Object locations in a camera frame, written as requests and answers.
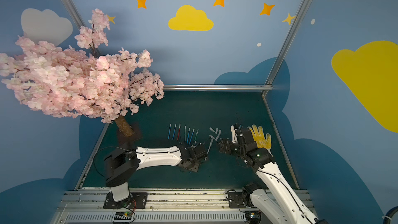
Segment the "painted wall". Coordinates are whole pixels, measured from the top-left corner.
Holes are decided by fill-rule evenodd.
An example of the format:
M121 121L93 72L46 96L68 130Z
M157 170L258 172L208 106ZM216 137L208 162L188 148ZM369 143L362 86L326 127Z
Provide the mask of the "painted wall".
M381 223L398 205L396 2L313 0L267 94L299 184L331 224Z
M40 30L43 29L60 30L51 26L53 23L63 26L59 21L71 21L60 0L0 0L0 5L3 11L0 15L0 52L10 56L22 53L21 48L15 45L17 35L23 35L23 29L37 21L34 16L25 15L27 22L23 23L23 28L24 10L36 9L35 12L42 17L49 17L45 24L36 22L36 26L41 27L38 30L32 32L27 28L26 32L31 37L42 35ZM47 40L62 42L66 39L60 45L63 48L69 44L76 46L73 36L78 33L77 28L68 35L65 32L55 36L51 32L45 33ZM29 107L19 104L13 91L3 83L0 83L0 105L1 221L25 223L29 216L29 223L49 223L63 191L76 185L103 125L99 119L54 118L30 111ZM28 208L23 207L21 214L17 207L24 206L27 201L32 204Z
M166 84L263 84L301 0L73 0L86 24L99 8L114 17L108 47L148 49ZM242 81L228 72L240 72Z

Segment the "orange star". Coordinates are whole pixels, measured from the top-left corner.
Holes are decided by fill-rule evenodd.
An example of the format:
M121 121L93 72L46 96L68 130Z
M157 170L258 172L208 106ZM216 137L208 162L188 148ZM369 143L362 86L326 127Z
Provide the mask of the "orange star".
M144 9L146 9L147 7L145 6L145 2L146 2L147 0L137 0L137 2L138 2L138 6L137 6L137 9L138 8L144 8Z
M267 14L268 16L271 14L271 10L272 10L272 8L274 7L275 5L267 5L267 4L264 4L264 8L263 8L263 11L260 13L260 16L261 15L264 15L264 14Z
M216 0L216 2L214 2L214 5L213 5L213 6L221 5L222 7L224 7L224 1L225 1L225 0Z

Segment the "white cloud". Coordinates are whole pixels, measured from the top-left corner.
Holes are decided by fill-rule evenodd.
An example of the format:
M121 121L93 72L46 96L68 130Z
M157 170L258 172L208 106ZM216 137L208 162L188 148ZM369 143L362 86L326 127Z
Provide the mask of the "white cloud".
M52 10L26 9L21 16L23 32L33 42L47 41L55 46L65 41L73 31L72 23Z

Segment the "tree trunk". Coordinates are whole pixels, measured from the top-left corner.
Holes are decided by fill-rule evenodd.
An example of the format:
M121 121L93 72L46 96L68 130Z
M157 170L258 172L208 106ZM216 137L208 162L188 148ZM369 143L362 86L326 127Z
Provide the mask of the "tree trunk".
M115 119L115 123L117 124L117 127L119 127L119 130L124 134L124 136L129 137L134 134L134 131L127 123L124 116L119 115L119 117Z

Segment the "ventilation grille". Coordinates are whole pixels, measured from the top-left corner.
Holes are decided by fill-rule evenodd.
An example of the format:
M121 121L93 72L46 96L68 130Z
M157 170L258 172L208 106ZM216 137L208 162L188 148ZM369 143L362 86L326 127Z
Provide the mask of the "ventilation grille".
M112 223L114 213L98 212L69 212L65 219L66 223Z
M121 220L118 214L100 212L69 212L65 223L129 223L131 217ZM203 212L136 212L134 222L242 222L246 221L244 213L236 211L203 211Z

